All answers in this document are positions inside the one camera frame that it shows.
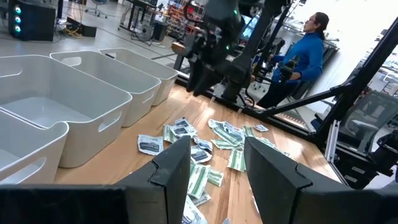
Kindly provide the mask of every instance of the white plastic bin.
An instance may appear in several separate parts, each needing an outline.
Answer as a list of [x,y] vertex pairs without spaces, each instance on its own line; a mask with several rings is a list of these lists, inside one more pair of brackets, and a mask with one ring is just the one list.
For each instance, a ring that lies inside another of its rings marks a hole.
[[132,95],[123,127],[130,127],[147,114],[160,87],[160,80],[136,68],[94,51],[50,54],[52,58],[114,85]]
[[51,184],[67,139],[68,124],[42,129],[0,111],[0,184]]
[[50,57],[0,57],[0,109],[39,127],[67,121],[59,166],[77,167],[117,138],[131,95]]
[[99,52],[105,55],[110,55],[120,62],[160,79],[162,84],[160,85],[159,91],[157,92],[152,105],[159,105],[169,96],[169,93],[173,88],[173,84],[177,79],[178,71],[128,49],[103,49],[99,50]]

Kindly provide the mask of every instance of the blue jacket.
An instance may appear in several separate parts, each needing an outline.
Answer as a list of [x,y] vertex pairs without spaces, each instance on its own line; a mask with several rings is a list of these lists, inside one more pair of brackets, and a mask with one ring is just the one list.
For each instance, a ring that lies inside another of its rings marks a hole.
[[[301,73],[298,80],[288,80],[287,83],[316,80],[322,73],[323,41],[319,34],[305,34],[285,56],[275,55],[272,61],[287,63],[294,56],[300,56],[295,72]],[[280,68],[276,68],[272,80],[277,82],[280,78]]]

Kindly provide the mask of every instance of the long dark hair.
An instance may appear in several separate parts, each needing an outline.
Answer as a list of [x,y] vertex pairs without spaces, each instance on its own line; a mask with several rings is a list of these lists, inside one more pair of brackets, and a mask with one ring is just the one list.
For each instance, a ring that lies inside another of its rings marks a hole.
[[320,26],[316,29],[315,32],[319,34],[321,40],[325,40],[325,34],[323,31],[328,27],[329,17],[323,12],[315,13],[315,23],[320,24]]

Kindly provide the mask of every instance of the wall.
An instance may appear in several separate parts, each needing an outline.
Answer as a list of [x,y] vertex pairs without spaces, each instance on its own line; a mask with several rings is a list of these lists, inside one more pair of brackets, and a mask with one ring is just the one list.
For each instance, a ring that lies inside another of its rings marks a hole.
[[[327,13],[330,28],[338,29],[341,35],[338,43],[340,51],[307,93],[307,96],[312,96],[339,85],[348,78],[380,31],[387,29],[396,18],[398,1],[308,0],[307,6],[314,11]],[[326,107],[322,102],[307,105],[307,108],[317,113],[323,113]]]

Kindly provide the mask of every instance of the wooden tabletop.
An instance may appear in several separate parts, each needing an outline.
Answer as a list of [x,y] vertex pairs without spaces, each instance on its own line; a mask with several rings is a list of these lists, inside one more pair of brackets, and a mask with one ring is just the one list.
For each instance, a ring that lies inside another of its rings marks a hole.
[[[137,135],[148,134],[161,136],[164,124],[173,124],[178,118],[186,117],[198,130],[200,139],[217,139],[208,127],[207,121],[228,121],[242,128],[243,125],[260,124],[258,120],[237,114],[217,103],[212,103],[204,96],[193,97],[184,88],[174,86],[167,100],[152,107],[151,112],[130,128],[125,128],[117,140],[103,149],[86,164],[73,169],[58,169],[55,178],[58,184],[113,184],[150,161],[153,157],[137,150]],[[336,181],[338,178],[328,165],[317,147],[291,134],[264,124],[269,131],[256,132],[258,137],[268,138],[271,142],[291,157],[313,170]],[[207,183],[206,192],[212,199],[198,208],[209,224],[220,224],[229,218],[232,224],[261,223],[252,198],[248,177],[245,172],[227,168],[229,150],[220,150],[213,146],[213,157],[205,164],[224,172],[221,187]]]

